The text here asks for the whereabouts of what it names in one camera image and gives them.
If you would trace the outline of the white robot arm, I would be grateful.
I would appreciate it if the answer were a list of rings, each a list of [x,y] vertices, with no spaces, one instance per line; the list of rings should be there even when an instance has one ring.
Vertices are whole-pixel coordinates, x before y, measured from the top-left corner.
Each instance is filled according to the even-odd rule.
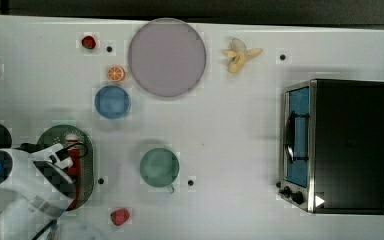
[[[72,165],[61,144],[34,153],[0,149],[0,189],[17,194],[0,211],[0,240],[34,240],[66,211],[76,195],[65,172]]]

